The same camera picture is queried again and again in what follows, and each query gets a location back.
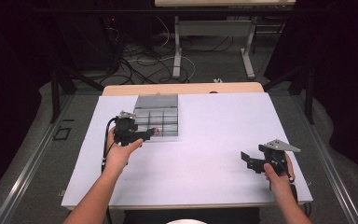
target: desk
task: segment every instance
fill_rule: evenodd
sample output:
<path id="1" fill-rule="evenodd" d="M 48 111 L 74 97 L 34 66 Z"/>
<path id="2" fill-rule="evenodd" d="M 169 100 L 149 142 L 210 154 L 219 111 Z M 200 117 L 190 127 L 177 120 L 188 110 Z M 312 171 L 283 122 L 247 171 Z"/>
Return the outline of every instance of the desk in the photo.
<path id="1" fill-rule="evenodd" d="M 264 175 L 247 169 L 241 160 L 241 151 L 262 159 L 258 144 L 276 138 L 287 141 L 269 95 L 262 90 L 257 83 L 106 88 L 95 108 L 62 206 L 73 209 L 100 175 L 108 120 L 121 110 L 131 112 L 137 94 L 184 91 L 186 94 L 178 95 L 178 138 L 145 142 L 136 150 L 109 206 L 129 210 L 273 204 Z M 209 91 L 220 93 L 205 94 Z M 296 157 L 292 152 L 288 154 L 296 173 L 298 200 L 311 202 Z"/>
<path id="2" fill-rule="evenodd" d="M 255 7 L 293 5 L 296 0 L 156 0 L 156 7 Z M 241 57 L 249 79 L 255 79 L 249 51 L 255 35 L 257 17 L 250 21 L 179 21 L 175 17 L 175 57 L 173 77 L 180 76 L 182 49 L 181 35 L 236 35 L 246 36 L 245 48 L 241 49 Z"/>

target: person's right arm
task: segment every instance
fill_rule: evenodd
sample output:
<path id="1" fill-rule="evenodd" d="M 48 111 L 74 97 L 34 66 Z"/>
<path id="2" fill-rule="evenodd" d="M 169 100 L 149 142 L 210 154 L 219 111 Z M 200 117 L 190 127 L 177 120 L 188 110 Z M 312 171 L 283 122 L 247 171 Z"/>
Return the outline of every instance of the person's right arm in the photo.
<path id="1" fill-rule="evenodd" d="M 291 176 L 294 176 L 293 164 L 287 154 L 286 160 L 289 174 Z M 286 223 L 311 223 L 310 219 L 298 206 L 290 188 L 289 178 L 287 177 L 287 175 L 277 175 L 269 163 L 264 164 L 264 169 L 266 171 L 267 179 L 271 181 L 271 191 L 274 194 L 275 202 L 281 209 Z"/>

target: silver triangular plate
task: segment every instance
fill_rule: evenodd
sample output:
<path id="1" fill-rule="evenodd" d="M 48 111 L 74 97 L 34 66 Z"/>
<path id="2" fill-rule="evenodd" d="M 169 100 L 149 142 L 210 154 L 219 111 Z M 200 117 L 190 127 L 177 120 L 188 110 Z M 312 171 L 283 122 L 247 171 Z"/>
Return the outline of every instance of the silver triangular plate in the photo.
<path id="1" fill-rule="evenodd" d="M 265 147 L 269 147 L 271 149 L 280 150 L 280 151 L 294 151 L 294 152 L 300 152 L 301 149 L 297 147 L 293 147 L 279 139 L 275 139 L 273 141 L 267 142 L 264 144 Z"/>

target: white tabletop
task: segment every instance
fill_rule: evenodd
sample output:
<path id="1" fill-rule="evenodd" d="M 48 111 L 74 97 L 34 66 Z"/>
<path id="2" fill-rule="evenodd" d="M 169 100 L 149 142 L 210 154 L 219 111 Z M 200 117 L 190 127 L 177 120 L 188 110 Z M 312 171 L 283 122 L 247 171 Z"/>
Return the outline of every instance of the white tabletop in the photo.
<path id="1" fill-rule="evenodd" d="M 241 7 L 293 5 L 296 0 L 155 0 L 156 7 Z"/>
<path id="2" fill-rule="evenodd" d="M 101 96 L 62 200 L 72 209 L 101 173 L 105 126 L 137 96 Z M 179 136 L 148 141 L 134 153 L 109 205 L 121 209 L 261 206 L 273 196 L 264 175 L 246 168 L 241 151 L 264 159 L 258 144 L 287 142 L 267 93 L 180 94 Z M 298 200 L 311 202 L 296 158 Z"/>

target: human arm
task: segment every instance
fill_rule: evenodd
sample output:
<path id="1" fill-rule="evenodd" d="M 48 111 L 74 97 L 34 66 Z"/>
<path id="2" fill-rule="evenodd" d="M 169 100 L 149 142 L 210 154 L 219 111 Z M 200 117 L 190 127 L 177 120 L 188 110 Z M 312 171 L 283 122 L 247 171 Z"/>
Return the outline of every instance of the human arm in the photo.
<path id="1" fill-rule="evenodd" d="M 295 178 L 293 164 L 286 154 L 287 168 L 289 174 Z M 311 223 L 308 217 L 298 206 L 289 184 L 289 178 L 286 174 L 277 175 L 269 163 L 264 164 L 266 178 L 271 182 L 271 191 L 274 194 L 275 202 L 281 209 L 286 223 Z"/>
<path id="2" fill-rule="evenodd" d="M 126 166 L 130 154 L 143 143 L 142 139 L 138 139 L 132 144 L 121 147 L 114 143 L 113 136 L 114 129 L 111 129 L 107 138 L 107 146 L 111 147 L 103 173 L 63 223 L 103 223 L 118 177 Z"/>

